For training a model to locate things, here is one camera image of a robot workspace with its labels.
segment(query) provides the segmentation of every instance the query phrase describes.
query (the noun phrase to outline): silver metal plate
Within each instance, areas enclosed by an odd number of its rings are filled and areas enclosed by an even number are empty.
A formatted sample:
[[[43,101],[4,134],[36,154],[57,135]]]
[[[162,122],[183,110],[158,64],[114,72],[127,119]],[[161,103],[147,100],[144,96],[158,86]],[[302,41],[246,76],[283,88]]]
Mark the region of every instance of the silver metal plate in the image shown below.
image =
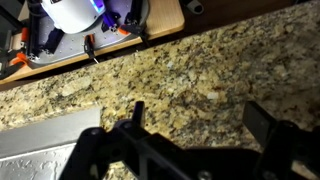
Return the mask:
[[[132,0],[109,0],[106,6],[114,12],[117,12],[121,15],[121,18],[118,19],[118,24],[124,24],[125,17],[127,13],[130,11]],[[143,8],[141,12],[141,23],[146,22],[149,14],[149,2],[148,0],[143,1]],[[56,50],[56,52],[52,55],[48,55],[45,52],[41,52],[39,57],[31,58],[35,64],[38,65],[47,65],[56,63],[59,61],[63,61],[75,56],[83,55],[83,41],[84,36],[88,34],[95,34],[95,49],[99,50],[102,48],[106,48],[108,46],[112,46],[114,44],[125,42],[137,36],[129,34],[122,35],[120,33],[113,33],[110,30],[103,33],[101,30],[102,17],[98,18],[98,20],[87,30],[76,33],[76,34],[65,34]],[[48,35],[50,31],[54,29],[53,21],[50,17],[44,17],[40,20],[40,29],[39,29],[39,44],[43,45],[48,39]]]
[[[58,179],[81,132],[100,125],[100,108],[0,132],[0,179]]]

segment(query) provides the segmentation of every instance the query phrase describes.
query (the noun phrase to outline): white plastic housing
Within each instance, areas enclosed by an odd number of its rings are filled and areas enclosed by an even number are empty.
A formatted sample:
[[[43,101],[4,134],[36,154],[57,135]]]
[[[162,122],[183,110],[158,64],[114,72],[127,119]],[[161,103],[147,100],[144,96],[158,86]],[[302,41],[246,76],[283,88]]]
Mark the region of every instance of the white plastic housing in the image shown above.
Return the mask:
[[[68,34],[81,32],[104,13],[103,0],[42,0],[42,7],[54,21],[54,26]]]

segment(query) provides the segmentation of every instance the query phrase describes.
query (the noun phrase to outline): black mount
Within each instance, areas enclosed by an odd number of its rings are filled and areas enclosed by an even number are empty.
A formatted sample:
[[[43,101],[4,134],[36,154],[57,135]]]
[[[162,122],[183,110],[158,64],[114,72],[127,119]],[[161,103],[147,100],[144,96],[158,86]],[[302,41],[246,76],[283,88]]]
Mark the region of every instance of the black mount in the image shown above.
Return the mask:
[[[241,148],[181,149],[160,134],[142,128],[144,103],[137,102],[129,120],[110,132],[82,132],[60,179],[103,179],[109,164],[122,161],[138,179],[305,179],[294,173],[294,160],[320,174],[318,131],[300,130],[276,121],[255,102],[247,102],[243,122],[264,147],[262,154]]]

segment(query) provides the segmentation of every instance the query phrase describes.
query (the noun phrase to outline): speckled granite surface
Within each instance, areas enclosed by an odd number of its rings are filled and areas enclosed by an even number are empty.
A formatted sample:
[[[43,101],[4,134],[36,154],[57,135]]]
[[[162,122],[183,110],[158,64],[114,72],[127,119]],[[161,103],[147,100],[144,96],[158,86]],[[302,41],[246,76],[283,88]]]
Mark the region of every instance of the speckled granite surface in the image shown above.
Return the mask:
[[[182,147],[258,150],[241,124],[247,100],[301,128],[320,125],[319,9],[310,2],[1,92],[0,129],[92,106],[110,129],[143,100],[146,129]],[[129,177],[121,165],[109,172]]]

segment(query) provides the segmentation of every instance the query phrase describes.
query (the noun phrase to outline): black cable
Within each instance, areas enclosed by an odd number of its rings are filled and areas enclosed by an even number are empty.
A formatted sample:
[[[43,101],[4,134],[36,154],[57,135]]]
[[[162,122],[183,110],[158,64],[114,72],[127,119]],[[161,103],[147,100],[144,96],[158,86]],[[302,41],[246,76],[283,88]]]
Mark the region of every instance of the black cable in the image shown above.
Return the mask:
[[[47,13],[41,13],[41,14],[38,14],[38,13],[34,13],[31,9],[33,7],[38,7],[41,5],[41,3],[35,3],[35,2],[31,2],[31,0],[27,0],[27,3],[28,3],[28,10],[29,10],[29,13],[34,16],[34,17],[45,17],[47,16]]]

